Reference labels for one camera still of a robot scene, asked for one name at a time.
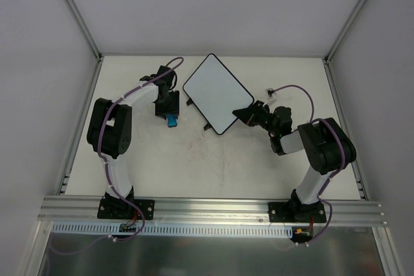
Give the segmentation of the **blue whiteboard eraser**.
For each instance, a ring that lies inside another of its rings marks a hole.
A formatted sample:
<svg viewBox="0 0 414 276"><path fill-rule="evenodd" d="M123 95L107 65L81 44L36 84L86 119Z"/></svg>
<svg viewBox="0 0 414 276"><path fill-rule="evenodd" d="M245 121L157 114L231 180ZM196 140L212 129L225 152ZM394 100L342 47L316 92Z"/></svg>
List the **blue whiteboard eraser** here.
<svg viewBox="0 0 414 276"><path fill-rule="evenodd" d="M167 115L166 120L169 128L176 127L178 125L177 117L173 114Z"/></svg>

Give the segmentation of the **black framed whiteboard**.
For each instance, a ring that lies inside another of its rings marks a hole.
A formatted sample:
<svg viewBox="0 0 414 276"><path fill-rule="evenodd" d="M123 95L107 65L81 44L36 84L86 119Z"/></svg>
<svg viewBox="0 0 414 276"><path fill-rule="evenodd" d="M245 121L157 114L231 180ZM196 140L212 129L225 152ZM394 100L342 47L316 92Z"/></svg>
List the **black framed whiteboard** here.
<svg viewBox="0 0 414 276"><path fill-rule="evenodd" d="M234 110L247 108L254 102L253 95L212 53L184 82L182 89L218 135L235 123Z"/></svg>

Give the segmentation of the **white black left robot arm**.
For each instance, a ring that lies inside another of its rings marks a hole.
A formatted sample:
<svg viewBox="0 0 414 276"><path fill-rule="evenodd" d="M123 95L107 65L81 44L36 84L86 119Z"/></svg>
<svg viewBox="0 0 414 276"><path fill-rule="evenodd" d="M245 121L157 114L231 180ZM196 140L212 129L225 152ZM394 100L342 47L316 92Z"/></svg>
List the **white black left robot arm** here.
<svg viewBox="0 0 414 276"><path fill-rule="evenodd" d="M133 116L146 105L155 105L155 116L176 127L180 92L175 90L174 67L161 65L157 73L140 78L138 84L115 101L98 98L87 130L87 143L105 170L107 190L103 201L122 218L135 210L134 190L124 161L132 142Z"/></svg>

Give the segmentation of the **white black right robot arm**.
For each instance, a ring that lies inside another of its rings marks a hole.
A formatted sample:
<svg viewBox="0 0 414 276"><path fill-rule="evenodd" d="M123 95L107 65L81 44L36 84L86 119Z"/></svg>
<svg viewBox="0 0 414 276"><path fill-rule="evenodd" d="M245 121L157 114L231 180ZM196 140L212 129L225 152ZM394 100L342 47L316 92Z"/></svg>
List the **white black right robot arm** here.
<svg viewBox="0 0 414 276"><path fill-rule="evenodd" d="M305 151L309 168L301 184L284 203L268 203L271 223L326 223L321 195L331 178L356 160L356 149L333 118L317 119L292 129L292 111L279 106L270 111L257 101L233 111L249 127L260 126L270 137L271 148L279 156Z"/></svg>

